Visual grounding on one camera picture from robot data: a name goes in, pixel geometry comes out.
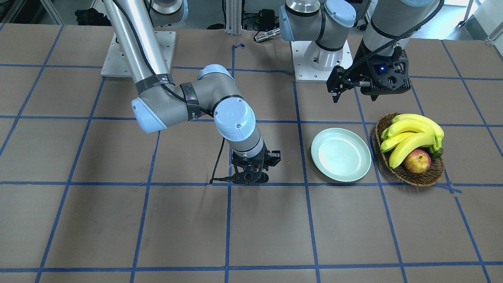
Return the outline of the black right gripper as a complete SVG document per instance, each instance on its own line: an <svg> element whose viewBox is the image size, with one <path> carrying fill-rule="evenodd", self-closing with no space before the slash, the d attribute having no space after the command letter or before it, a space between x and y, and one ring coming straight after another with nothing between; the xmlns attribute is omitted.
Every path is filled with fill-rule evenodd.
<svg viewBox="0 0 503 283"><path fill-rule="evenodd" d="M232 153L231 163L235 173L232 176L234 184L262 184L269 181L269 175L263 170L275 167L281 161L281 151L261 150L256 156L238 156Z"/></svg>

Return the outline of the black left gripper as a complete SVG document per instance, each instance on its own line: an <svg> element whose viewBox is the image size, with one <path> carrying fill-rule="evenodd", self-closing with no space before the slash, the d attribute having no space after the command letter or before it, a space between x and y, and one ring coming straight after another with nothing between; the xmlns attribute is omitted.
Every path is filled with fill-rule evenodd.
<svg viewBox="0 0 503 283"><path fill-rule="evenodd" d="M397 46L391 48L390 56L376 54L359 64L350 72L350 80L359 83L363 95L369 95L372 101L376 101L379 95L401 94L410 90L408 70L406 52ZM351 89L344 82L345 71L342 66L334 66L327 79L327 92L332 95L334 103L338 102L343 92Z"/></svg>

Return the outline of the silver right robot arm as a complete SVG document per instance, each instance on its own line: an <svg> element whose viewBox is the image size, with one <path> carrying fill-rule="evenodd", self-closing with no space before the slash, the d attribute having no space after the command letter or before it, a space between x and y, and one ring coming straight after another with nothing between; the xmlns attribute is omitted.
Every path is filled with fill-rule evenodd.
<svg viewBox="0 0 503 283"><path fill-rule="evenodd" d="M209 115L232 149L235 172L219 181L267 183L266 171L280 162L281 152L266 148L255 113L228 70L211 64L196 81L176 86L154 28L185 20L187 1L106 0L104 4L138 93L131 105L141 129L152 133Z"/></svg>

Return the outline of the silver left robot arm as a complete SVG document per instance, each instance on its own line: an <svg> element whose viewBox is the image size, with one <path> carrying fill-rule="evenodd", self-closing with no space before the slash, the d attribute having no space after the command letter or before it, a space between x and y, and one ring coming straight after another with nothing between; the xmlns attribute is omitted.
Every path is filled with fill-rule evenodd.
<svg viewBox="0 0 503 283"><path fill-rule="evenodd" d="M286 0L280 7L279 27L286 41L309 41L305 59L313 68L330 72L326 86L333 102L357 87L375 101L411 88L406 45L443 5L442 0L380 0L347 68L335 59L356 21L357 12L349 2Z"/></svg>

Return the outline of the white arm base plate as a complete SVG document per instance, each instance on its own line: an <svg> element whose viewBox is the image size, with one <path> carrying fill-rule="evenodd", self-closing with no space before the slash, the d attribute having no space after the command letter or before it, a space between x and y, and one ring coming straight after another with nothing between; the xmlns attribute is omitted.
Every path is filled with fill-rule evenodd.
<svg viewBox="0 0 503 283"><path fill-rule="evenodd" d="M161 58L164 58L166 67L156 67L153 63L152 68L157 74L170 74L172 71L172 60L176 46L175 31L156 31L157 42L162 52ZM108 52L105 56L101 76L118 78L139 78L140 76L150 76L152 73L145 66L139 50L127 51L127 47L132 47L132 43L122 44L116 34L113 34Z"/></svg>
<svg viewBox="0 0 503 283"><path fill-rule="evenodd" d="M290 43L296 82L325 83L335 66L348 69L352 56L347 41L341 50L321 49L314 41Z"/></svg>

